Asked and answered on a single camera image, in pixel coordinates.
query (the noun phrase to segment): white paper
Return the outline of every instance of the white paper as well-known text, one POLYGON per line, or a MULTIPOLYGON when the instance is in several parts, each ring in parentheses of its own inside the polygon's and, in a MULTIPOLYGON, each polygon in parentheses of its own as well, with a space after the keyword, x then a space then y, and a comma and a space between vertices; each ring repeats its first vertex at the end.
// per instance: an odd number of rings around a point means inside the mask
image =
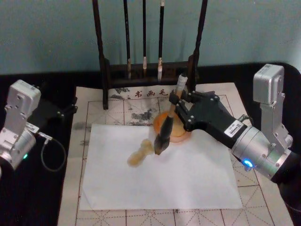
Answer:
POLYGON ((92 126, 81 210, 242 208, 227 147, 203 131, 128 166, 141 141, 154 139, 152 131, 92 126))

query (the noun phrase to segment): ink stain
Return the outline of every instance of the ink stain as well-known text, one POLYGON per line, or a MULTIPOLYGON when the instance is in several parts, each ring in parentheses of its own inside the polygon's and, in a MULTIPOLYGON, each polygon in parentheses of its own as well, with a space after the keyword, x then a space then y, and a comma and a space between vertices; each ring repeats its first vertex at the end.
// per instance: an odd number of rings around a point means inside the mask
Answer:
POLYGON ((142 141, 138 151, 131 154, 127 163, 131 167, 137 167, 142 164, 147 155, 151 155, 155 152, 152 142, 148 139, 142 141))
POLYGON ((82 141, 80 142, 80 146, 88 146, 89 143, 90 143, 89 140, 82 140, 82 141))
POLYGON ((145 123, 143 122, 142 120, 139 120, 139 121, 131 121, 129 123, 131 126, 151 126, 152 124, 150 123, 145 123))
POLYGON ((151 109, 141 114, 132 113, 132 118, 142 120, 142 121, 149 120, 151 118, 151 109))
POLYGON ((129 92, 130 91, 128 88, 118 88, 118 89, 115 89, 115 90, 118 94, 120 94, 121 92, 129 92))
POLYGON ((74 130, 81 130, 86 128, 86 123, 84 121, 77 122, 72 127, 74 130))
POLYGON ((114 98, 114 99, 118 99, 118 100, 124 100, 124 98, 121 95, 116 95, 116 94, 110 96, 110 98, 114 98))

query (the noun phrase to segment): calligraphy grid paper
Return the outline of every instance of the calligraphy grid paper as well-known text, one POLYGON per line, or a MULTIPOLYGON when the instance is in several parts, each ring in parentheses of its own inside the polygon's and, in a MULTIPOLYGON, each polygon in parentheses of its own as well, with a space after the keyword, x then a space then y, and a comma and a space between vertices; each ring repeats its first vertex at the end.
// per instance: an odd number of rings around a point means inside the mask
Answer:
MULTIPOLYGON (((105 111, 102 90, 77 87, 79 110, 73 118, 58 224, 77 226, 292 225, 277 188, 254 170, 245 172, 241 163, 232 155, 230 155, 231 161, 243 204, 240 210, 79 210, 92 124, 151 126, 159 113, 169 109, 168 95, 172 89, 174 86, 111 89, 109 110, 105 111)), ((211 90, 216 91, 221 102, 234 117, 238 118, 246 113, 233 83, 197 85, 197 91, 211 90)))

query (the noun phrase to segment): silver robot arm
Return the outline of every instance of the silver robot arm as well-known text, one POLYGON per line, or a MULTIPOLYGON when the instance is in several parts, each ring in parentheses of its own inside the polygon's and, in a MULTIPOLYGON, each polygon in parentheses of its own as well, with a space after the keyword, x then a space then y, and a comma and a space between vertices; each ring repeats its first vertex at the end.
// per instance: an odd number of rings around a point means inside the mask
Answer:
POLYGON ((175 112, 186 131, 204 130, 226 145, 246 171, 254 168, 278 183, 299 160, 289 150, 293 138, 282 124, 283 80, 284 68, 278 65, 267 64, 254 76, 253 100, 260 103, 261 131, 243 124, 248 118, 245 115, 232 117, 214 92, 184 93, 181 98, 194 104, 190 110, 174 93, 169 101, 176 105, 175 112))
POLYGON ((284 68, 265 65, 253 79, 253 100, 260 103, 261 131, 249 126, 231 149, 248 171, 272 179, 291 154, 293 138, 282 124, 284 68))
POLYGON ((0 164, 15 170, 36 143, 33 133, 39 128, 27 122, 38 107, 41 92, 18 80, 9 88, 6 118, 0 132, 0 164))

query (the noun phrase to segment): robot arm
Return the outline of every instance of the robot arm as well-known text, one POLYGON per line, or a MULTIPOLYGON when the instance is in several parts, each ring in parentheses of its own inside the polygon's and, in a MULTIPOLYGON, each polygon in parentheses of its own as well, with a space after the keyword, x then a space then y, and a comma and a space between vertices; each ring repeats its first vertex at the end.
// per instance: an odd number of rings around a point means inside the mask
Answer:
POLYGON ((38 107, 41 92, 22 80, 10 86, 4 127, 0 132, 0 164, 16 169, 32 149, 36 139, 31 131, 36 127, 27 122, 38 107))
POLYGON ((184 93, 181 98, 194 104, 190 110, 173 93, 169 100, 186 131, 206 131, 226 145, 246 171, 254 168, 280 183, 290 167, 300 163, 299 156, 289 150, 293 138, 282 124, 283 79, 284 69, 277 65, 265 65, 254 76, 253 99, 261 106, 261 131, 243 124, 245 117, 232 117, 214 92, 184 93))
POLYGON ((0 131, 0 177, 4 169, 9 171, 17 169, 36 144, 37 136, 46 139, 41 155, 44 167, 51 172, 62 168, 66 158, 64 147, 57 140, 40 132, 40 128, 47 125, 52 119, 63 120, 64 117, 76 113, 77 98, 71 105, 61 110, 46 100, 41 99, 40 101, 40 97, 39 89, 22 80, 18 80, 10 86, 5 106, 5 123, 0 131), (44 148, 50 140, 57 142, 64 151, 64 161, 58 169, 48 168, 43 160, 44 148))

